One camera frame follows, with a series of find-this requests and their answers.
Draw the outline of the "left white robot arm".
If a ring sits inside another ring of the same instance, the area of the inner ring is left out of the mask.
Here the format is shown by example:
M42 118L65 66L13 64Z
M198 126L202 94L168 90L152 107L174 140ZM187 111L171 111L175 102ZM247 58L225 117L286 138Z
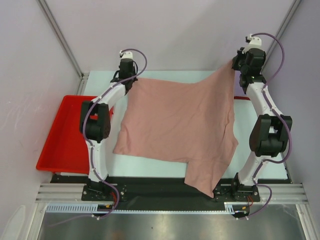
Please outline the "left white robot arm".
M111 132L110 110L137 80L138 65L132 57L122 57L119 69L105 92L81 104L79 130L89 156L88 180L83 187L83 201L104 201L115 191L104 183L108 177L104 144Z

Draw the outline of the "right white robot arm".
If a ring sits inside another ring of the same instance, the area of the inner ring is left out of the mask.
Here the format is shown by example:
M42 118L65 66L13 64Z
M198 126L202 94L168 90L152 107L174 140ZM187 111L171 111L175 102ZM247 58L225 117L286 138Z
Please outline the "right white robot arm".
M240 48L232 60L232 69L240 73L239 85L249 97L257 120L249 136L251 150L244 167L235 175L230 194L237 202L258 201L258 176L267 163L275 160L290 144L293 120L278 110L262 75L266 53L257 48Z

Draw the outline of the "pink t shirt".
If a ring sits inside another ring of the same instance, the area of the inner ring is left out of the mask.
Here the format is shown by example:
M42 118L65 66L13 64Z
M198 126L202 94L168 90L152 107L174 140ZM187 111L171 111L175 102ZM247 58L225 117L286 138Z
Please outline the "pink t shirt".
M234 82L231 63L196 83L139 79L114 153L186 163L185 184L213 198L238 145Z

